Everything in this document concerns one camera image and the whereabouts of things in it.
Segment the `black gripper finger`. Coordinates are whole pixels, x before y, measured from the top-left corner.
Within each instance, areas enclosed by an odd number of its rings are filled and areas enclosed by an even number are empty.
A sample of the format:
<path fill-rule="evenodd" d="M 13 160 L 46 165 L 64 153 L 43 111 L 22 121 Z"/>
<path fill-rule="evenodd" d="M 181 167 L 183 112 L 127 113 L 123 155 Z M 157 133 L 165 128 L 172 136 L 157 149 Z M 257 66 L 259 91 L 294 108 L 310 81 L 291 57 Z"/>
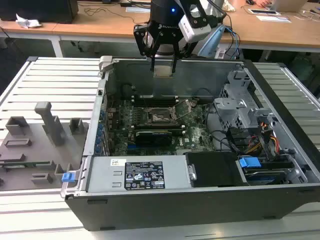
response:
<path fill-rule="evenodd" d="M 180 50 L 179 50 L 178 42 L 175 42 L 172 46 L 173 46 L 173 59 L 172 59 L 172 65 L 171 65 L 171 72 L 173 74 L 176 72 L 177 61 L 180 58 Z"/>
<path fill-rule="evenodd" d="M 151 59 L 150 70 L 153 72 L 155 68 L 155 57 L 160 47 L 160 30 L 157 30 L 158 23 L 147 23 L 144 25 L 136 24 L 133 27 L 133 35 L 142 56 Z"/>

